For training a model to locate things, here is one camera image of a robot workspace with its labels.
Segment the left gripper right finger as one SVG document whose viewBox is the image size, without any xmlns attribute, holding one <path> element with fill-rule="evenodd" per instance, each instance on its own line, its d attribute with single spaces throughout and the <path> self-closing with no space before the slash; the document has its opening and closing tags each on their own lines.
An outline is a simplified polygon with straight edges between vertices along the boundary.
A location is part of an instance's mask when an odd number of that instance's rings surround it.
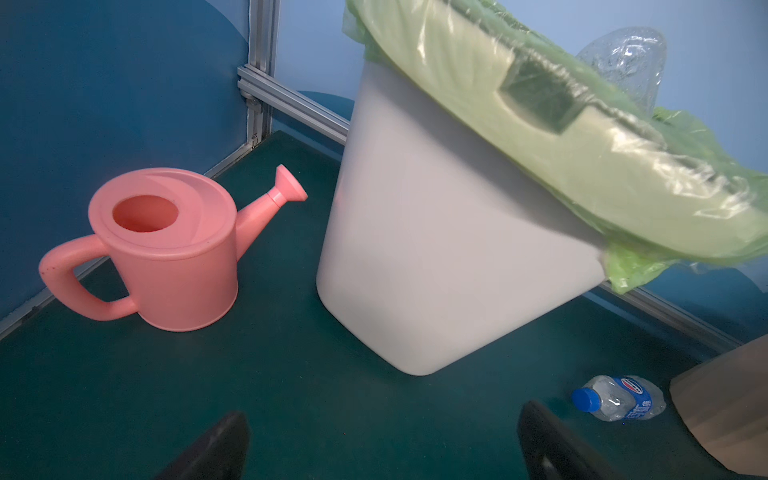
<svg viewBox="0 0 768 480">
<path fill-rule="evenodd" d="M 530 479 L 626 479 L 538 401 L 523 405 L 517 435 Z"/>
</svg>

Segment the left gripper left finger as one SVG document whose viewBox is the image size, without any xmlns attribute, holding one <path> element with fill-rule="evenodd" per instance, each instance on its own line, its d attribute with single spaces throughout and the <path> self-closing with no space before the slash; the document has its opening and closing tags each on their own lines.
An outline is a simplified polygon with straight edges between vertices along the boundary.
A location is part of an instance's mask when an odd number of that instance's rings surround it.
<svg viewBox="0 0 768 480">
<path fill-rule="evenodd" d="M 241 479 L 249 445 L 246 416 L 239 411 L 228 412 L 155 479 Z"/>
</svg>

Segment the clear ribbed bottle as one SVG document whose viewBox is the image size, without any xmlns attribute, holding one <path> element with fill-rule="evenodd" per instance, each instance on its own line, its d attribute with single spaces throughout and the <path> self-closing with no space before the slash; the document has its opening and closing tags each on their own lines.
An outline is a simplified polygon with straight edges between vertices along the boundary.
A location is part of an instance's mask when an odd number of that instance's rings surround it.
<svg viewBox="0 0 768 480">
<path fill-rule="evenodd" d="M 650 27 L 626 27 L 592 41 L 576 57 L 652 115 L 667 60 L 664 35 Z"/>
</svg>

